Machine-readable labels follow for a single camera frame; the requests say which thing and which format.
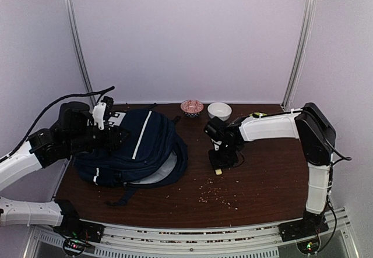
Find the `red patterned small bowl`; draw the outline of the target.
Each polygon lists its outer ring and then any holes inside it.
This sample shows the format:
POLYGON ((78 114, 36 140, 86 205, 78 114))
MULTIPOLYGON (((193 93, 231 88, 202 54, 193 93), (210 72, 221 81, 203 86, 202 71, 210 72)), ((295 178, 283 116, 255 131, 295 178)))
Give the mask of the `red patterned small bowl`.
POLYGON ((180 109, 185 116, 194 118, 202 113, 204 105, 198 100, 185 100, 181 103, 180 109))

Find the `right aluminium frame post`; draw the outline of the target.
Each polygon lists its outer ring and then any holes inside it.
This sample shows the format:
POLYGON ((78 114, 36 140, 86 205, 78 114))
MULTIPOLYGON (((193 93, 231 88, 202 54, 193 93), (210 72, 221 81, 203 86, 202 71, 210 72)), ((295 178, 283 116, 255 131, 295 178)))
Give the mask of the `right aluminium frame post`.
POLYGON ((295 51, 295 56, 290 71, 290 77, 281 104, 281 107, 286 111, 291 108, 291 103, 294 99, 295 92, 297 90, 298 83, 300 80, 302 67, 305 59, 305 49, 312 30, 312 24, 315 13, 315 4, 316 0, 305 0, 300 35, 298 38, 297 48, 295 51))

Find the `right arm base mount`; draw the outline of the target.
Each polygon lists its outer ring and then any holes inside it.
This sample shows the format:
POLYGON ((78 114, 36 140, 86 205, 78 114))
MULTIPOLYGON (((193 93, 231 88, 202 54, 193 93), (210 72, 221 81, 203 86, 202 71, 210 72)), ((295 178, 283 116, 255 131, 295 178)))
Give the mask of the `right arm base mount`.
POLYGON ((279 225, 282 242, 295 242, 297 249, 304 255, 315 255, 321 248, 320 234, 329 230, 324 215, 302 218, 279 225))

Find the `navy blue student backpack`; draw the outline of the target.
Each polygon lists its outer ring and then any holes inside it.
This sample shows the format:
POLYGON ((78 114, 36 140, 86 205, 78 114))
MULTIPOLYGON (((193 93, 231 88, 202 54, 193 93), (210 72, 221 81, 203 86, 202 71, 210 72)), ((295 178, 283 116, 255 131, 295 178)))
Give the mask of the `navy blue student backpack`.
POLYGON ((124 195, 109 206, 124 206, 139 189, 153 189, 179 181, 188 167, 188 146, 173 119, 151 109, 130 109, 115 125, 127 137, 118 150, 95 149, 73 160, 83 181, 108 188, 123 187, 124 195))

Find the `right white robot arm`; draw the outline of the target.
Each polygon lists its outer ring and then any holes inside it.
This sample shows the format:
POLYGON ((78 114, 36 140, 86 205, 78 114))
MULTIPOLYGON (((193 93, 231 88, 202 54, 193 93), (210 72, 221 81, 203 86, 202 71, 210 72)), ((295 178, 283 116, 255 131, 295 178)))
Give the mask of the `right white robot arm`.
POLYGON ((213 149, 209 161, 214 170, 238 165, 238 153, 258 140, 292 139, 302 149, 308 167, 308 191, 299 222, 303 235, 312 235, 320 226, 333 186, 333 168, 339 161, 351 161, 336 149, 336 129, 314 103, 276 114, 260 112, 241 116, 232 122, 214 117, 203 130, 213 149))

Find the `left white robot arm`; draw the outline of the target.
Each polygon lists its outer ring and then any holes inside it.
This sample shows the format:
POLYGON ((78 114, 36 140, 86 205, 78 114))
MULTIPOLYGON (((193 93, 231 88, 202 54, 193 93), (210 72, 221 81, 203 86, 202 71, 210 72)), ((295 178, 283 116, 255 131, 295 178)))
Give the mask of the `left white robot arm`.
MULTIPOLYGON (((17 146, 1 157, 1 189, 78 153, 118 149, 126 133, 107 121, 114 100, 106 94, 113 89, 68 94, 48 104, 32 127, 52 106, 61 103, 57 121, 50 128, 36 132, 29 129, 17 146)), ((68 200, 39 203, 2 197, 1 226, 7 225, 62 227, 71 237, 78 237, 84 231, 78 212, 68 200)))

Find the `white ceramic bowl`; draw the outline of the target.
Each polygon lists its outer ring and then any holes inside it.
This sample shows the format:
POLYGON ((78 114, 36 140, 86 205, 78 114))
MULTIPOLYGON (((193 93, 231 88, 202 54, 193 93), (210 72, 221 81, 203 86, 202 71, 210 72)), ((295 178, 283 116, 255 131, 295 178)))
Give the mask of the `white ceramic bowl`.
POLYGON ((228 104, 215 102, 208 105, 207 113, 210 119, 219 118, 226 121, 231 116, 232 108, 228 104))

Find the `left aluminium frame post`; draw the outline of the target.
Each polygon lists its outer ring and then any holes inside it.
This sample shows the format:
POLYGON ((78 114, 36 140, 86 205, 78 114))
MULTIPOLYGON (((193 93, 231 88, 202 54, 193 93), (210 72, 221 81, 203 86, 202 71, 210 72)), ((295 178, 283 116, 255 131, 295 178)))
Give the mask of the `left aluminium frame post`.
POLYGON ((83 85, 87 93, 93 92, 92 83, 89 78, 89 74, 86 67, 85 58, 83 55, 83 49, 78 32, 78 24, 76 21, 75 10, 73 0, 64 0, 65 7, 68 15, 68 22, 72 36, 73 49, 75 51, 76 60, 78 62, 79 73, 82 77, 83 85))

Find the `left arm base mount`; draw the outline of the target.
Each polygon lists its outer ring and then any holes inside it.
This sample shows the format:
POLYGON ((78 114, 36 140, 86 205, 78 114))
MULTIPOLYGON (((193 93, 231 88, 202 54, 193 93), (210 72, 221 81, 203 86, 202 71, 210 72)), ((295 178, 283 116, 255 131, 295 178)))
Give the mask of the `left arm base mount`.
POLYGON ((63 238, 62 250, 70 257, 81 255, 85 250, 93 250, 94 243, 100 243, 104 234, 104 225, 77 221, 52 228, 63 238))

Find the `front aluminium rail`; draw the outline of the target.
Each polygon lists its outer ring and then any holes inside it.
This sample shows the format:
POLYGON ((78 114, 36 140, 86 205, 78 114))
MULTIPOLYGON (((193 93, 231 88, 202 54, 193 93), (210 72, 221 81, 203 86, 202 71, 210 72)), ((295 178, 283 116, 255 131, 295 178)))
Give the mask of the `front aluminium rail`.
POLYGON ((305 247, 321 244, 315 257, 361 257, 344 208, 326 212, 329 229, 285 241, 279 222, 222 228, 145 228, 105 224, 100 242, 79 257, 308 257, 305 247))

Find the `aluminium frame post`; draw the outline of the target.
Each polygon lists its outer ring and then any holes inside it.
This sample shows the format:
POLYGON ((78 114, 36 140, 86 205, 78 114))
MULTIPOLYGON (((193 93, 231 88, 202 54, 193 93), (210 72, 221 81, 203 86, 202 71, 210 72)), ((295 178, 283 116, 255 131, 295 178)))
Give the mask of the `aluminium frame post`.
POLYGON ((295 51, 295 56, 290 71, 290 77, 281 104, 281 107, 286 111, 291 108, 291 103, 294 99, 295 92, 297 90, 298 83, 300 80, 302 67, 305 59, 305 49, 312 30, 312 24, 315 13, 315 4, 316 0, 305 0, 300 35, 298 38, 297 48, 295 51))
POLYGON ((75 10, 73 0, 64 0, 65 7, 68 15, 68 22, 72 36, 73 49, 75 51, 76 60, 78 62, 79 73, 82 77, 83 85, 87 93, 93 92, 92 83, 89 78, 89 74, 86 67, 85 58, 83 55, 83 49, 78 32, 78 24, 76 21, 75 10))

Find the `green plate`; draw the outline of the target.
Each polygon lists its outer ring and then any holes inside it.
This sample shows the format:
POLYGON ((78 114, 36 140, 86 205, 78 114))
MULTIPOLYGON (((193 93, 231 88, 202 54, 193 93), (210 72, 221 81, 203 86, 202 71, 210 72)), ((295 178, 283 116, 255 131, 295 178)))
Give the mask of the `green plate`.
POLYGON ((260 117, 263 117, 263 116, 267 116, 266 113, 262 113, 262 112, 253 112, 250 114, 250 116, 254 117, 254 118, 260 118, 260 117))

